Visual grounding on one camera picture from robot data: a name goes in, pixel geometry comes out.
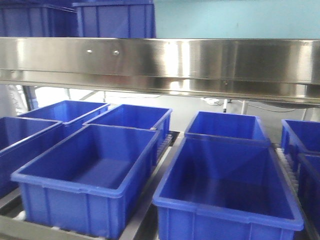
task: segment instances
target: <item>blue plastic crate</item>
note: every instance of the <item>blue plastic crate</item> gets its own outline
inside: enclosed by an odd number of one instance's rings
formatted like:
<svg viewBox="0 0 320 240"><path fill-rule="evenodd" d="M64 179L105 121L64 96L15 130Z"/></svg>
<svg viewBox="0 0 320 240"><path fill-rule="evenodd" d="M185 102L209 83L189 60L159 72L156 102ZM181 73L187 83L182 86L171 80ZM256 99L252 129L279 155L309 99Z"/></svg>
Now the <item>blue plastic crate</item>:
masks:
<svg viewBox="0 0 320 240"><path fill-rule="evenodd" d="M39 0L1 0L0 5L9 4L38 4Z"/></svg>
<svg viewBox="0 0 320 240"><path fill-rule="evenodd" d="M258 116L199 111L184 134L188 138L219 138L224 141L271 145Z"/></svg>
<svg viewBox="0 0 320 240"><path fill-rule="evenodd" d="M77 37L75 10L46 4L0 5L0 37Z"/></svg>
<svg viewBox="0 0 320 240"><path fill-rule="evenodd" d="M272 148L185 138L153 203L160 240L292 240L298 205Z"/></svg>
<svg viewBox="0 0 320 240"><path fill-rule="evenodd" d="M298 197L302 208L320 235L320 156L299 154L301 162Z"/></svg>
<svg viewBox="0 0 320 240"><path fill-rule="evenodd" d="M106 0L74 3L80 37L155 38L152 0Z"/></svg>
<svg viewBox="0 0 320 240"><path fill-rule="evenodd" d="M62 122L0 118L0 198L18 187L10 175L63 139Z"/></svg>
<svg viewBox="0 0 320 240"><path fill-rule="evenodd" d="M19 117L62 121L65 136L82 127L82 124L108 110L109 103L65 100L38 108Z"/></svg>
<svg viewBox="0 0 320 240"><path fill-rule="evenodd" d="M299 153L320 155L320 122L282 120L281 148L299 177Z"/></svg>
<svg viewBox="0 0 320 240"><path fill-rule="evenodd" d="M122 104L84 124L123 126L160 131L157 141L159 151L153 162L153 165L156 165L158 156L161 154L162 144L169 134L171 112L172 109L170 108Z"/></svg>
<svg viewBox="0 0 320 240"><path fill-rule="evenodd" d="M28 221L119 237L151 175L158 131L88 125L12 174Z"/></svg>
<svg viewBox="0 0 320 240"><path fill-rule="evenodd" d="M62 7L71 7L73 0L1 0L0 5L12 4L52 4Z"/></svg>

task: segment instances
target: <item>cable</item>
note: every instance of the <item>cable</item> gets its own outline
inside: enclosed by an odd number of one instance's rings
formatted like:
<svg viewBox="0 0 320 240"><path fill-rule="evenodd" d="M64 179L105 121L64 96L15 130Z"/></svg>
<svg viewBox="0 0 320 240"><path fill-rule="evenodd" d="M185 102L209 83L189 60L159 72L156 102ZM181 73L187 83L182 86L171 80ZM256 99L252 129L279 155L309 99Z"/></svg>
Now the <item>cable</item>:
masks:
<svg viewBox="0 0 320 240"><path fill-rule="evenodd" d="M202 101L205 101L207 104L211 105L211 106L220 106L220 100L217 98L208 98L208 97L202 97L201 98Z"/></svg>
<svg viewBox="0 0 320 240"><path fill-rule="evenodd" d="M289 112L293 112L293 111L297 110L296 108L294 108L294 109L291 109L291 110L277 111L277 110L271 110L271 109L264 108L262 106L256 106L256 105L252 105L252 104L248 104L248 106L253 107L253 108L257 108L257 109L266 110L266 111L269 111L269 112L274 112L274 113L289 113Z"/></svg>

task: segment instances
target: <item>blue wall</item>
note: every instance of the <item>blue wall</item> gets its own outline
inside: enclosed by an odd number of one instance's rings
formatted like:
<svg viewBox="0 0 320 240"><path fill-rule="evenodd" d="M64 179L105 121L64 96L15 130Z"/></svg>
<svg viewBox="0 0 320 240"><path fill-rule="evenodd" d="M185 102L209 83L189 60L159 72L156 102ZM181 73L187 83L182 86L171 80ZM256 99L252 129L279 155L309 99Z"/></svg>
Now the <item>blue wall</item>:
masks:
<svg viewBox="0 0 320 240"><path fill-rule="evenodd" d="M158 38L320 38L320 0L155 0Z"/></svg>

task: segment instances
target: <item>screw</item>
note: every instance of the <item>screw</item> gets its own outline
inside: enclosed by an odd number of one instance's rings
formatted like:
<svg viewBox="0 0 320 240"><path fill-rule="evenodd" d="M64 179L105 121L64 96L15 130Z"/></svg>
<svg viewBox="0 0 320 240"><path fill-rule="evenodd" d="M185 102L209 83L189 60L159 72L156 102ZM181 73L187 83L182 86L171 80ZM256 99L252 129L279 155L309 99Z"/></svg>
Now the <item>screw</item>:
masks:
<svg viewBox="0 0 320 240"><path fill-rule="evenodd" d="M114 56L118 56L119 54L120 54L119 50L114 50L112 52L112 55L114 55Z"/></svg>

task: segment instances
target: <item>metal rail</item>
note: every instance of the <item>metal rail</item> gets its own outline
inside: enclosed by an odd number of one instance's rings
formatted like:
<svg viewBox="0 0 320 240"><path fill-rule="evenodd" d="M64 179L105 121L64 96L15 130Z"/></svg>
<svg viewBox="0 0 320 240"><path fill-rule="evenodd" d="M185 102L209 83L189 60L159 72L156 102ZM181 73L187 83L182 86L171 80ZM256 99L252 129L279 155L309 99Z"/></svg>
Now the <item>metal rail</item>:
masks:
<svg viewBox="0 0 320 240"><path fill-rule="evenodd" d="M0 38L0 84L320 104L320 40Z"/></svg>

